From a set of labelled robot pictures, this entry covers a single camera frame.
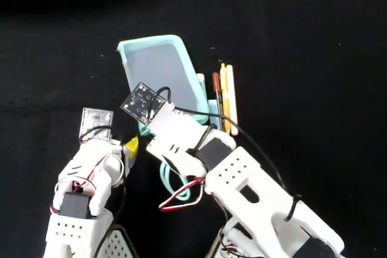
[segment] white cable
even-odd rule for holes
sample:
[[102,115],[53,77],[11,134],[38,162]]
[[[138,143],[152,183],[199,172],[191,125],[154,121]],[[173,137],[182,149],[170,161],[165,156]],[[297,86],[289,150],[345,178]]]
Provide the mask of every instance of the white cable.
[[106,155],[103,157],[103,160],[102,160],[101,163],[103,164],[103,163],[108,159],[108,157],[114,157],[114,158],[117,159],[117,160],[120,162],[120,164],[121,164],[121,172],[120,172],[120,176],[119,176],[119,178],[117,179],[116,182],[112,182],[112,184],[111,184],[111,187],[117,187],[117,186],[120,184],[120,181],[121,181],[121,179],[122,179],[122,177],[123,177],[123,172],[124,172],[125,165],[124,165],[122,159],[119,158],[116,154],[113,154],[113,153],[106,154]]

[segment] yellow object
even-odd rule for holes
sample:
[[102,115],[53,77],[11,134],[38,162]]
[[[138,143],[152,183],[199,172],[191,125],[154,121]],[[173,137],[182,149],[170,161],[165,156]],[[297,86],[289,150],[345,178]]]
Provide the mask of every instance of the yellow object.
[[129,148],[129,158],[135,157],[138,151],[138,137],[132,138],[125,146]]
[[[220,87],[222,89],[222,98],[223,98],[223,115],[230,118],[230,100],[229,100],[229,89],[227,87],[227,73],[226,73],[226,64],[225,63],[221,64]],[[224,130],[228,134],[231,131],[231,124],[227,120],[224,120]]]

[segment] brown marker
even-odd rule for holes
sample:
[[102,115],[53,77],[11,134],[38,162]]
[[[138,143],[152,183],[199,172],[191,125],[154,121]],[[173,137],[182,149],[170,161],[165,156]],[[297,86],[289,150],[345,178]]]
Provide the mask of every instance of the brown marker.
[[[218,73],[212,74],[213,91],[216,94],[216,102],[218,104],[218,114],[223,115],[223,104],[222,104],[222,90],[220,87],[220,77]],[[223,119],[219,118],[220,130],[224,131]]]

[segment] circuit board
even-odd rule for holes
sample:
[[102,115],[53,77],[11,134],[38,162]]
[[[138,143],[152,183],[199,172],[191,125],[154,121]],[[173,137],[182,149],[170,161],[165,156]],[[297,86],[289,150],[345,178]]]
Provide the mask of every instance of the circuit board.
[[[155,91],[140,82],[122,103],[121,109],[137,121],[148,125],[151,122],[151,116],[156,115],[166,101],[162,96],[158,95],[153,104],[151,104],[154,95],[156,95]],[[148,116],[150,105],[152,105],[151,116]]]

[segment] yellow marker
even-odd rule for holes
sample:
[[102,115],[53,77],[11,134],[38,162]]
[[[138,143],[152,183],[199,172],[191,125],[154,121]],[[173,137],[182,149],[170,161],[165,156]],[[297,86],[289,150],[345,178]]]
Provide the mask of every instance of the yellow marker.
[[[220,87],[222,89],[223,98],[223,115],[230,118],[230,101],[229,101],[229,90],[227,87],[227,73],[226,64],[221,64],[220,69]],[[227,120],[224,120],[224,130],[229,134],[231,131],[231,124]]]

